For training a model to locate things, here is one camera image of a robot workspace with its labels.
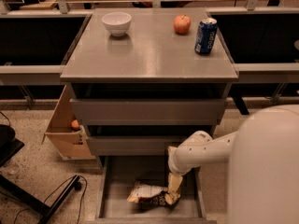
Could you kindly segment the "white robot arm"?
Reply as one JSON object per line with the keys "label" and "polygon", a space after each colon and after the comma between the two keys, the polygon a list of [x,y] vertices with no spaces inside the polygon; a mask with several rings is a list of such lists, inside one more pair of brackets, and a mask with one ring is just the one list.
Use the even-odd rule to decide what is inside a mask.
{"label": "white robot arm", "polygon": [[228,161],[227,224],[299,224],[299,105],[253,113],[234,133],[199,131],[169,149],[173,174]]}

